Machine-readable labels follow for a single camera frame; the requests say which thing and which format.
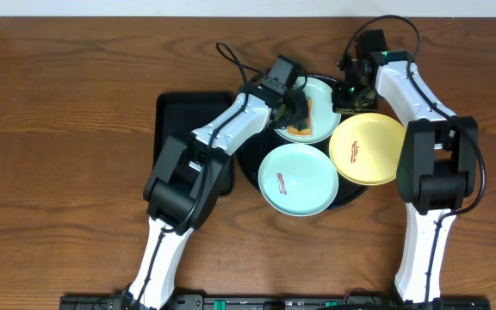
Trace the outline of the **orange green sponge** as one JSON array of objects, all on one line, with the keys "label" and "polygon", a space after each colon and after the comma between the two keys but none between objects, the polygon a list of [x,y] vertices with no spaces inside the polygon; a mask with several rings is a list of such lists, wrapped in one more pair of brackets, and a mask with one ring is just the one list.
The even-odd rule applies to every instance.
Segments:
[{"label": "orange green sponge", "polygon": [[288,127],[288,133],[296,136],[311,136],[312,124],[311,124],[311,110],[312,110],[312,99],[307,99],[307,112],[308,115],[305,119],[296,122],[294,125]]}]

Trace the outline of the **mint plate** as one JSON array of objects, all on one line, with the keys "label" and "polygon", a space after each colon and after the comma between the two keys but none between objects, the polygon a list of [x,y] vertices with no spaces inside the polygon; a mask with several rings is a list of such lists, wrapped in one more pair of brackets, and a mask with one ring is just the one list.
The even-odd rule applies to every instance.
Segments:
[{"label": "mint plate", "polygon": [[290,129],[276,129],[275,132],[290,142],[316,144],[329,138],[341,120],[341,114],[333,112],[332,88],[322,80],[309,77],[303,89],[312,104],[309,111],[310,133],[299,135]]},{"label": "mint plate", "polygon": [[307,217],[327,209],[339,186],[331,160],[319,149],[299,143],[267,154],[257,174],[264,199],[281,213]]}]

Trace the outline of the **yellow plate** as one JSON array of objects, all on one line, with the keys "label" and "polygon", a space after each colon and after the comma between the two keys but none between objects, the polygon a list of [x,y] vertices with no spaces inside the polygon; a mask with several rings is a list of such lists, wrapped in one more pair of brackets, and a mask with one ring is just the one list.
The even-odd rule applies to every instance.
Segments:
[{"label": "yellow plate", "polygon": [[406,130],[395,119],[368,113],[341,121],[329,141],[329,157],[338,173],[366,186],[396,178]]}]

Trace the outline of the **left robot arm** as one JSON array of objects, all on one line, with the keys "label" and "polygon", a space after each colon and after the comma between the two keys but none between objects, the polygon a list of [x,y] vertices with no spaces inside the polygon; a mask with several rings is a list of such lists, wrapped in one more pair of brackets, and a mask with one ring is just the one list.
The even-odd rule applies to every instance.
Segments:
[{"label": "left robot arm", "polygon": [[155,140],[159,150],[143,189],[149,237],[139,273],[122,294],[122,308],[167,304],[190,235],[206,221],[218,197],[233,188],[233,154],[267,127],[274,109],[287,121],[308,114],[300,90],[278,95],[257,87],[249,96],[205,91],[158,97],[157,126],[168,133]]}]

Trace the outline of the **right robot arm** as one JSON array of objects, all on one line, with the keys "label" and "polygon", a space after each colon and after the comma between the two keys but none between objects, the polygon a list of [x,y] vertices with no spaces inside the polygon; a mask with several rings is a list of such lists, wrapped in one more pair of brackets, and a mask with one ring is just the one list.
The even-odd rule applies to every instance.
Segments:
[{"label": "right robot arm", "polygon": [[425,306],[440,297],[439,277],[450,228],[462,203],[485,183],[484,159],[477,145],[478,125],[446,108],[420,77],[406,51],[345,54],[338,65],[345,84],[334,104],[383,97],[405,129],[395,180],[406,204],[404,252],[394,279],[399,300]]}]

